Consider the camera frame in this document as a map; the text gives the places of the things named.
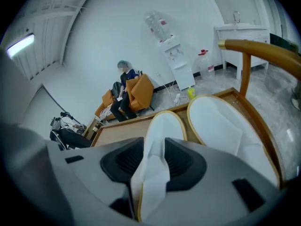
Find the dark blue shirt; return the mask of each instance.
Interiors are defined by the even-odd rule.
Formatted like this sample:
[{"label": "dark blue shirt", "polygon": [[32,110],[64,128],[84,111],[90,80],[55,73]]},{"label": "dark blue shirt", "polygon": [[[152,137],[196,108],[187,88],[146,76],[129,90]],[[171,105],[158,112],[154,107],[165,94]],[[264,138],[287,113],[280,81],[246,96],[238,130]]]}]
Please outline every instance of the dark blue shirt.
[{"label": "dark blue shirt", "polygon": [[128,73],[123,73],[120,77],[121,80],[121,85],[124,86],[124,88],[126,87],[126,80],[131,80],[134,79],[136,76],[138,76],[135,72],[135,70],[130,70]]}]

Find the marble floor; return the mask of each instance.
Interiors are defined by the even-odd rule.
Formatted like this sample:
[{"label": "marble floor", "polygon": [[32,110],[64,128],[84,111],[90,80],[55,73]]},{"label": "marble floor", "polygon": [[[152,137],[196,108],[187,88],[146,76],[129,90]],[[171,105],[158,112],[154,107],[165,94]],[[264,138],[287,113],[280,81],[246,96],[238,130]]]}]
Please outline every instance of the marble floor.
[{"label": "marble floor", "polygon": [[[236,80],[236,68],[233,67],[215,71],[215,78],[212,81],[205,81],[198,76],[195,78],[195,82],[194,88],[197,96],[211,95],[231,87],[237,90],[240,88],[240,81]],[[265,70],[263,66],[257,66],[252,68],[246,95],[246,98],[265,120],[276,140],[286,179],[295,177],[297,166],[301,166],[301,112],[293,107],[290,100],[291,89],[296,83],[297,80],[282,69],[269,65]],[[179,90],[177,85],[174,85],[174,89]],[[168,90],[170,95],[175,98],[177,92],[171,87]],[[186,102],[186,98],[180,98],[180,105]],[[167,89],[163,89],[154,93],[151,106],[155,112],[159,112],[173,107],[174,102]],[[145,109],[138,115],[151,113],[154,113],[151,109]]]}]

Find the white ceiling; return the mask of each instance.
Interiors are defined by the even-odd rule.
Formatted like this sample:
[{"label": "white ceiling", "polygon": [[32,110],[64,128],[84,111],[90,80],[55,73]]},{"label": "white ceiling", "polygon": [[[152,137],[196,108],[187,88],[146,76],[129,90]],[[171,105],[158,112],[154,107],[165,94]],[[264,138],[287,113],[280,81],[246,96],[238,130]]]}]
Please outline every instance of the white ceiling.
[{"label": "white ceiling", "polygon": [[23,74],[33,79],[55,61],[63,63],[65,46],[86,0],[27,0],[8,27],[1,48],[34,34],[34,43],[13,57]]}]

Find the black pants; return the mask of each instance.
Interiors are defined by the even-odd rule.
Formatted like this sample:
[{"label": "black pants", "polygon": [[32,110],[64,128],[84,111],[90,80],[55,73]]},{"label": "black pants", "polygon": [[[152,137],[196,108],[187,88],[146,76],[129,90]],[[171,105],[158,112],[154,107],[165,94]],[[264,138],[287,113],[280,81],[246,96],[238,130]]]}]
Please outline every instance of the black pants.
[{"label": "black pants", "polygon": [[61,129],[60,136],[64,143],[78,148],[90,147],[92,144],[92,141],[68,129]]},{"label": "black pants", "polygon": [[126,121],[127,118],[119,111],[119,107],[123,112],[128,116],[129,119],[136,118],[137,115],[132,112],[132,110],[128,107],[130,104],[130,99],[128,97],[128,93],[124,93],[122,96],[122,100],[115,101],[111,106],[111,112],[117,118],[118,121]]}]

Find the orange sofa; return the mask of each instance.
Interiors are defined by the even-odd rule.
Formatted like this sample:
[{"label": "orange sofa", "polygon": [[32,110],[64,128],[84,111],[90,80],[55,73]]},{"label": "orange sofa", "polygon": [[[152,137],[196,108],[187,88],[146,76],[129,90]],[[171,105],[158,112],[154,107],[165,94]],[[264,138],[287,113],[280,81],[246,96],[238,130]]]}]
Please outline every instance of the orange sofa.
[{"label": "orange sofa", "polygon": [[[154,86],[152,85],[150,79],[147,77],[146,74],[143,74],[138,79],[127,81],[126,87],[130,97],[129,107],[134,112],[150,107]],[[95,115],[97,117],[100,117],[100,114],[104,110],[104,108],[112,104],[114,102],[114,99],[115,98],[112,95],[111,90],[108,90],[108,92],[104,94],[103,102],[96,110]],[[105,119],[103,119],[103,121],[108,121],[114,118],[115,116],[111,114],[107,116]]]}]

